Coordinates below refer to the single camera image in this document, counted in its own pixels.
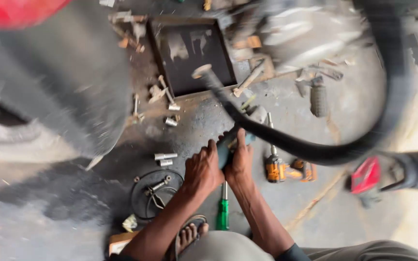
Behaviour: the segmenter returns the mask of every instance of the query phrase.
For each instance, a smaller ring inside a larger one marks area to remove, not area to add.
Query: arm
[[[237,134],[238,148],[225,178],[233,190],[251,227],[253,241],[274,258],[294,245],[294,240],[275,217],[251,176],[253,149],[245,145],[245,131]]]
[[[206,197],[225,180],[218,169],[216,143],[209,140],[186,163],[182,187],[153,219],[128,243],[120,255],[136,260],[160,261],[184,222],[198,209]]]

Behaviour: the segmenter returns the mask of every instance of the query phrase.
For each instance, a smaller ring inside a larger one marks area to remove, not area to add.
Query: metal socket
[[[172,164],[173,164],[173,162],[172,162],[171,159],[163,159],[163,160],[159,161],[159,166],[161,166],[161,167],[170,166]]]
[[[177,104],[169,104],[168,109],[169,110],[180,110],[180,106],[178,106]]]
[[[178,157],[177,153],[156,153],[154,154],[154,160],[169,159]]]
[[[175,127],[175,126],[177,126],[178,122],[175,121],[174,119],[171,119],[171,118],[167,117],[165,119],[165,124]]]

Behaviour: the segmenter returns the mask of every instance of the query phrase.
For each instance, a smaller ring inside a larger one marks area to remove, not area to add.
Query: hand
[[[207,147],[202,147],[185,162],[185,181],[183,186],[192,192],[203,191],[207,195],[225,181],[224,174],[219,170],[219,156],[214,140],[209,140]]]
[[[253,148],[251,145],[246,146],[246,131],[239,129],[236,134],[238,145],[233,155],[231,164],[225,166],[225,179],[229,184],[235,184],[240,181],[251,179],[251,168],[253,164]]]

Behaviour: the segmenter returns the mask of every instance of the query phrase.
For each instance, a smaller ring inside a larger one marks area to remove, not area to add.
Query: screwdriver
[[[228,230],[229,229],[229,199],[227,195],[227,181],[224,182],[222,190],[222,199],[219,202],[219,213],[217,214],[217,230]]]

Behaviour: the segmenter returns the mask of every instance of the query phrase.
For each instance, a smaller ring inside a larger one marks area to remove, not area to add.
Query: rubber handle
[[[229,229],[229,201],[226,199],[221,199],[219,202],[219,213],[217,214],[216,229]]]
[[[233,127],[221,140],[218,141],[217,154],[219,155],[219,169],[224,169],[227,164],[232,162],[232,151],[236,149],[237,143],[235,142],[235,139],[239,129],[239,126]],[[256,136],[247,132],[245,139],[245,144],[249,145],[251,142],[256,140]]]

